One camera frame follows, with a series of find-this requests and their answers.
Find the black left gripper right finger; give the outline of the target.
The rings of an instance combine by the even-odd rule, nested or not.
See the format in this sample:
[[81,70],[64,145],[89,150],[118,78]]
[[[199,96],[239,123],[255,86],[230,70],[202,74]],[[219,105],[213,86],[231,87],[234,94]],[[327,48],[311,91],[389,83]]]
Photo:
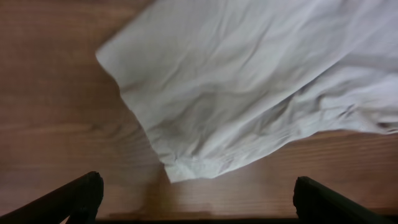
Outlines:
[[304,223],[395,224],[306,176],[295,182],[293,205]]

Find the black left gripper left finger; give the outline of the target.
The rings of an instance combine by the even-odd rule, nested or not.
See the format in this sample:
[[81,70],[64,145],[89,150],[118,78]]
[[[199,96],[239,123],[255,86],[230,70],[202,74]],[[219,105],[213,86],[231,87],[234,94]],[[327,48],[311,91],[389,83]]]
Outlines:
[[92,171],[1,216],[1,223],[94,223],[103,194],[103,179]]

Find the beige shorts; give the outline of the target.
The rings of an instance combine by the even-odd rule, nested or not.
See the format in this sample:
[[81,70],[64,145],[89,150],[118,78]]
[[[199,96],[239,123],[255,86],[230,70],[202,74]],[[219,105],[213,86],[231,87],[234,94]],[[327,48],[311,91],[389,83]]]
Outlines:
[[396,1],[156,1],[96,53],[171,182],[397,132]]

